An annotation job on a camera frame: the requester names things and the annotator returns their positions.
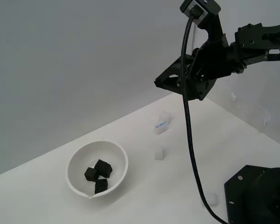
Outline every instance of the white surface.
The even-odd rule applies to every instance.
[[[280,0],[216,2],[222,8],[219,16],[229,44],[235,41],[238,28],[248,23],[262,23],[264,27],[280,25]],[[206,31],[196,29],[194,39],[194,47],[200,47],[207,40]],[[232,93],[236,103],[231,101]],[[280,62],[250,65],[243,74],[221,78],[208,97],[280,143]],[[268,114],[270,122],[264,128]]]
[[[171,122],[171,114],[167,111],[162,111],[159,115],[159,121],[166,121],[167,124]]]
[[[208,99],[191,101],[193,141],[202,185],[218,195],[216,214],[226,218],[224,183],[244,165],[280,167],[280,144]],[[155,135],[161,111],[174,119]],[[70,190],[64,169],[72,154],[97,139],[114,139],[126,150],[129,168],[106,197]],[[168,155],[152,157],[162,143]],[[217,224],[200,205],[189,160],[182,97],[169,95],[79,139],[0,175],[0,224],[193,223]]]
[[[95,182],[87,181],[84,173],[93,168],[98,160],[109,163],[113,169],[108,180],[108,190],[94,194]],[[123,147],[110,141],[95,141],[79,149],[66,167],[66,182],[78,195],[100,197],[114,191],[126,176],[128,158]]]
[[[158,123],[154,125],[154,132],[159,135],[168,130],[168,123],[164,120],[159,120]]]
[[[218,197],[215,193],[205,192],[204,196],[207,201],[207,204],[209,204],[210,207],[216,207],[218,205]],[[202,207],[205,207],[201,199],[200,199],[200,203]]]
[[[168,95],[181,2],[0,0],[0,174]]]
[[[163,160],[164,159],[164,149],[161,147],[156,147],[154,149],[154,159]]]

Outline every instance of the white table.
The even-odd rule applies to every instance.
[[[190,102],[194,149],[205,191],[218,194],[214,211],[227,220],[223,184],[244,165],[280,167],[280,144],[205,99]],[[161,111],[173,114],[157,136]],[[121,144],[129,169],[102,198],[76,195],[65,182],[75,150],[100,139]],[[153,148],[166,146],[163,161]],[[189,160],[182,98],[171,94],[96,131],[0,175],[0,224],[216,224],[202,208]]]

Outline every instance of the black block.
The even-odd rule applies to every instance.
[[[94,166],[95,169],[98,170],[99,174],[103,176],[104,178],[109,178],[110,173],[112,172],[112,167],[109,163],[98,160],[97,164]]]
[[[94,193],[101,193],[108,189],[108,181],[107,179],[100,179],[95,181],[95,191]]]
[[[99,177],[99,172],[97,169],[88,167],[86,172],[84,173],[86,180],[88,181],[96,181]]]

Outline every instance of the gray wall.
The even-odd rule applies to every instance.
[[[172,0],[0,0],[0,173],[169,94]]]
[[[229,43],[234,42],[238,27],[248,23],[280,25],[280,0],[216,1],[222,8],[220,19]],[[194,46],[206,39],[206,32],[196,29]],[[280,143],[280,62],[251,65],[244,74],[222,78],[208,97]]]

